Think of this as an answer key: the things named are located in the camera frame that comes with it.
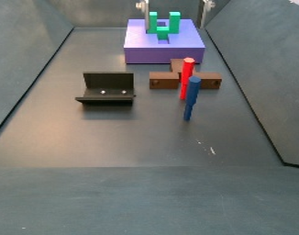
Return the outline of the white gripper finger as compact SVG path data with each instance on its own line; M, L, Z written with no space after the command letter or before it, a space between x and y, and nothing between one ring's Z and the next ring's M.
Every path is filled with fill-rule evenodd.
M144 14L144 28L150 29L150 0L140 0L136 3L136 8Z
M215 0L202 0L202 24L200 28L204 27L207 13L217 7Z

